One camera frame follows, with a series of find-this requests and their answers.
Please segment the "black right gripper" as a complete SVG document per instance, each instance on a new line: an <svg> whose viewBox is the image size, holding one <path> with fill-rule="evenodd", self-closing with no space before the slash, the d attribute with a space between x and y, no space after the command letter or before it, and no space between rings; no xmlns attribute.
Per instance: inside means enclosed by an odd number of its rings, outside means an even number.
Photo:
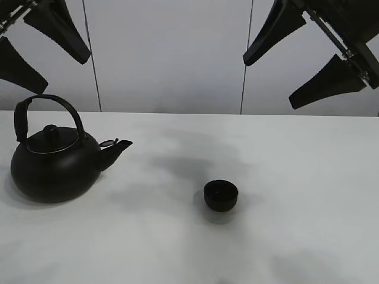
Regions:
<svg viewBox="0 0 379 284"><path fill-rule="evenodd" d="M378 88L378 60L367 43L378 35L378 1L275 0L260 32L243 55L257 62L278 42L306 24L303 13L339 49L308 82L289 96L293 109L331 96Z"/></svg>

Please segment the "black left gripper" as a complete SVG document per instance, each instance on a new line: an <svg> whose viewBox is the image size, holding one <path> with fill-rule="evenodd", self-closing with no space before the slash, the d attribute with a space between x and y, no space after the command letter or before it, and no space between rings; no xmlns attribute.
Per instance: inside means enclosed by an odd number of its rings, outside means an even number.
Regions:
<svg viewBox="0 0 379 284"><path fill-rule="evenodd" d="M65 1L1 1L1 36L24 15L24 22L46 35L84 64L91 52L76 29ZM6 37L1 37L1 79L33 93L44 93L47 80L34 70L14 49Z"/></svg>

